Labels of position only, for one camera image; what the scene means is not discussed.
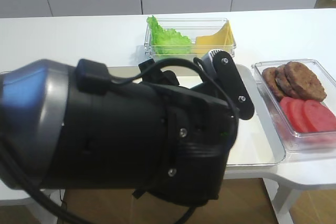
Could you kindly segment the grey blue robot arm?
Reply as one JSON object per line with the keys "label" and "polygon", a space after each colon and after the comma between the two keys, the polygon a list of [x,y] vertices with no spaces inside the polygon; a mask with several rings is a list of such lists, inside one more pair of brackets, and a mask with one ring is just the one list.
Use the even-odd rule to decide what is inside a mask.
{"label": "grey blue robot arm", "polygon": [[182,206],[218,197],[238,109],[203,71],[208,92],[156,62],[133,78],[82,59],[39,60],[1,75],[1,144],[37,188],[135,189]]}

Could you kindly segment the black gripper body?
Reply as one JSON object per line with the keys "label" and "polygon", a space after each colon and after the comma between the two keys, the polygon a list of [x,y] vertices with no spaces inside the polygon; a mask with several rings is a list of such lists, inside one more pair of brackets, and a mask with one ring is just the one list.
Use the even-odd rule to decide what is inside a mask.
{"label": "black gripper body", "polygon": [[62,188],[130,189],[182,206],[218,198],[238,110],[187,88],[148,82],[94,94],[71,70],[61,130]]}

